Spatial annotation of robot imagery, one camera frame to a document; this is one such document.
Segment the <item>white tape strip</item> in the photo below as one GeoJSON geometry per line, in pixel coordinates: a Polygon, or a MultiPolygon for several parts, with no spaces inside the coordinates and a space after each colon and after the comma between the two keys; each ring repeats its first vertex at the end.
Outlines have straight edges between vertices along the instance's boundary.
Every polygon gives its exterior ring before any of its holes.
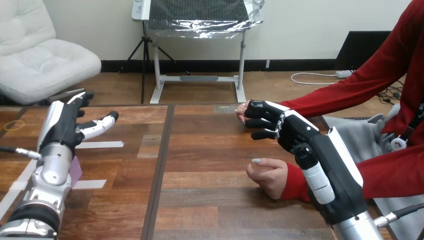
{"type": "Polygon", "coordinates": [[[6,214],[12,203],[18,197],[21,190],[9,190],[0,202],[0,218],[6,214]]]}
{"type": "Polygon", "coordinates": [[[27,181],[15,181],[9,190],[24,190],[27,187],[27,181]]]}
{"type": "Polygon", "coordinates": [[[16,182],[26,182],[28,179],[30,179],[31,174],[33,174],[34,170],[37,166],[37,160],[32,159],[29,161],[28,165],[25,167],[23,172],[20,174],[20,176],[17,178],[16,182]]]}
{"type": "Polygon", "coordinates": [[[101,189],[106,183],[106,179],[103,180],[81,180],[77,181],[72,189],[101,189]]]}
{"type": "Polygon", "coordinates": [[[15,201],[19,192],[26,187],[28,179],[30,179],[31,174],[33,174],[34,170],[36,169],[36,166],[37,166],[37,160],[32,159],[31,161],[29,161],[28,165],[25,167],[25,169],[20,174],[20,176],[17,178],[17,181],[15,181],[12,184],[9,191],[3,197],[3,199],[0,202],[0,219],[3,218],[5,213],[11,207],[12,203],[15,201]]]}
{"type": "Polygon", "coordinates": [[[101,148],[122,148],[124,143],[122,141],[92,141],[82,142],[76,146],[76,149],[101,149],[101,148]]]}

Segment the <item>white chair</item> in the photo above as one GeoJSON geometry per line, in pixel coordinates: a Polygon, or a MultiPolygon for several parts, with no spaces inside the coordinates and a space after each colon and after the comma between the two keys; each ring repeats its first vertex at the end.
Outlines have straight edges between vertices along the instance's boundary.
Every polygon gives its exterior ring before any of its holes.
{"type": "Polygon", "coordinates": [[[55,38],[43,0],[0,0],[0,95],[30,105],[100,72],[94,53],[55,38]]]}

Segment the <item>prosthetic hand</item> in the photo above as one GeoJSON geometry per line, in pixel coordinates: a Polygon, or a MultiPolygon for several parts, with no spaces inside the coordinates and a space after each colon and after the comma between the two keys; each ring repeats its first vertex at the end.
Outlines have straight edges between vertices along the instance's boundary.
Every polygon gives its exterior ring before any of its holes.
{"type": "Polygon", "coordinates": [[[249,102],[245,125],[264,128],[254,140],[276,139],[294,154],[309,186],[309,198],[340,240],[382,240],[362,195],[363,179],[337,129],[322,135],[311,122],[288,107],[249,102]]]}
{"type": "Polygon", "coordinates": [[[64,200],[71,189],[69,174],[75,147],[82,141],[101,135],[118,120],[119,114],[110,112],[105,117],[83,124],[77,118],[84,116],[80,110],[87,107],[93,93],[82,92],[67,104],[55,101],[48,109],[37,151],[8,148],[8,152],[38,160],[24,190],[23,198],[7,223],[0,227],[0,239],[57,239],[64,215],[64,200]]]}

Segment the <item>white cable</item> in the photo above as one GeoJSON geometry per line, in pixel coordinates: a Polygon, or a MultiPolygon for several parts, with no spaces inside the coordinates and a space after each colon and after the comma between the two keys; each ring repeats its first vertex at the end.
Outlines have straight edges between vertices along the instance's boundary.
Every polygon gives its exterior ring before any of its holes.
{"type": "Polygon", "coordinates": [[[293,79],[294,76],[296,75],[301,75],[301,74],[308,74],[308,75],[318,75],[318,76],[324,76],[324,77],[336,77],[335,74],[319,74],[319,73],[311,73],[311,72],[299,72],[299,73],[295,73],[293,75],[291,75],[290,79],[297,83],[297,84],[306,84],[306,85],[330,85],[330,84],[335,84],[335,82],[301,82],[301,81],[296,81],[293,79]]]}

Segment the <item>purple label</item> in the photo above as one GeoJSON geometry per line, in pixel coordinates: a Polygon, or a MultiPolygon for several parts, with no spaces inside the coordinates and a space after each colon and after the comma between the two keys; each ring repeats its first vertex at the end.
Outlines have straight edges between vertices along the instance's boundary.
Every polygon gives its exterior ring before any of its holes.
{"type": "Polygon", "coordinates": [[[78,157],[74,156],[73,160],[70,164],[70,179],[71,179],[71,188],[74,188],[75,184],[77,184],[78,180],[83,175],[83,170],[81,169],[80,162],[78,161],[78,157]]]}

